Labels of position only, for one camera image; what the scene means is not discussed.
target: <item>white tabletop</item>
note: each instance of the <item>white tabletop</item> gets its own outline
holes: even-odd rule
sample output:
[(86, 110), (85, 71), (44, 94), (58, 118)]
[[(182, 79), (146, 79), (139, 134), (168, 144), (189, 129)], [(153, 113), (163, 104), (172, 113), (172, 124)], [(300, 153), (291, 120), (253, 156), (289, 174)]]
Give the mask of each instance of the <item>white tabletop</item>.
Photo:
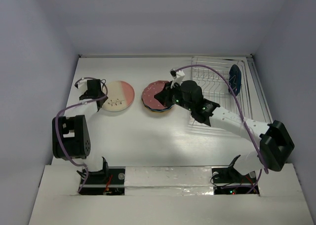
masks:
[[(143, 106), (141, 94), (149, 83), (172, 80), (172, 68), (189, 64), (191, 58), (186, 57), (80, 58), (74, 82), (86, 76), (107, 82), (123, 80), (135, 90), (135, 100), (128, 109), (101, 109), (88, 121), (91, 154), (104, 156), (110, 166), (206, 166), (228, 165), (236, 155), (252, 151), (253, 145), (240, 137), (193, 130), (189, 112), (179, 106), (165, 113), (150, 112)], [(186, 70), (186, 78), (190, 78), (190, 70)], [(251, 74), (248, 81), (253, 86)], [(77, 103), (79, 96), (72, 86), (67, 106)], [(260, 119), (262, 112), (255, 97), (252, 105)], [(67, 162), (54, 158), (52, 164), (62, 163)]]

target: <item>red plate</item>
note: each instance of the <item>red plate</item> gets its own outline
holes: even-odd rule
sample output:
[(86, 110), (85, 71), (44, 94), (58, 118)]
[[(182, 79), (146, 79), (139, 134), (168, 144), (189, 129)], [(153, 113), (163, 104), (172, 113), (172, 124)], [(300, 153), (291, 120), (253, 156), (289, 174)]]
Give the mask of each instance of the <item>red plate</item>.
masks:
[(158, 80), (150, 83), (143, 91), (142, 100), (146, 106), (154, 110), (166, 109), (158, 100), (154, 98), (154, 95), (161, 92), (164, 88), (164, 84), (168, 83), (166, 80)]

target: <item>stack of plates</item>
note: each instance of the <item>stack of plates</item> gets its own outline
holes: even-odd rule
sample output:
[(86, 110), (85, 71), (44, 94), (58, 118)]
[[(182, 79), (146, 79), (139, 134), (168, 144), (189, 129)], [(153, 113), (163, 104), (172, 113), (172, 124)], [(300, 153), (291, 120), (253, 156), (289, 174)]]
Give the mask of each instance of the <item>stack of plates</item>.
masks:
[(164, 88), (164, 84), (168, 83), (169, 81), (159, 80), (153, 83), (150, 83), (143, 91), (142, 94), (142, 101), (145, 107), (153, 112), (165, 112), (172, 108), (165, 108), (158, 100), (154, 98), (154, 96), (161, 92)]

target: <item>white wire dish rack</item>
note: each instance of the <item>white wire dish rack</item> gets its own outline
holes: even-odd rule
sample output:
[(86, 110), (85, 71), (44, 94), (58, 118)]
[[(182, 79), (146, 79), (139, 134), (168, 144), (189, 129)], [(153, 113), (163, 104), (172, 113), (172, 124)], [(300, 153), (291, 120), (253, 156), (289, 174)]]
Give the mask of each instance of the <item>white wire dish rack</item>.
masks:
[[(229, 80), (229, 71), (233, 64), (238, 65), (241, 71), (241, 89), (237, 95), (237, 99), (242, 109), (242, 113), (247, 118), (252, 118), (251, 101), (248, 91), (247, 75), (245, 64), (243, 61), (234, 59), (210, 58), (210, 57), (193, 57), (192, 65), (206, 65), (214, 68), (221, 73), (225, 79)], [(220, 104), (222, 107), (238, 113), (236, 102), (233, 96), (228, 92), (226, 83), (213, 71), (203, 67), (192, 67), (191, 80), (194, 80), (203, 91), (204, 98)], [(230, 134), (222, 129), (212, 128), (204, 124), (198, 123), (191, 116), (189, 125), (193, 126), (193, 130), (215, 134)]]

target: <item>white wall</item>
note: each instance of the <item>white wall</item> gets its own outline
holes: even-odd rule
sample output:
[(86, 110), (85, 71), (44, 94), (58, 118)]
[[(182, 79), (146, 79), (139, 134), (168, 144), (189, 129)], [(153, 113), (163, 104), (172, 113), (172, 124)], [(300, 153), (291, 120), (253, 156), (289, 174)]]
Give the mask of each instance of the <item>white wall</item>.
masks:
[(0, 0), (0, 224), (26, 225), (78, 56), (48, 0)]
[(296, 148), (291, 162), (316, 219), (316, 0), (287, 0), (255, 55), (274, 119)]
[(80, 54), (254, 53), (285, 0), (53, 0)]

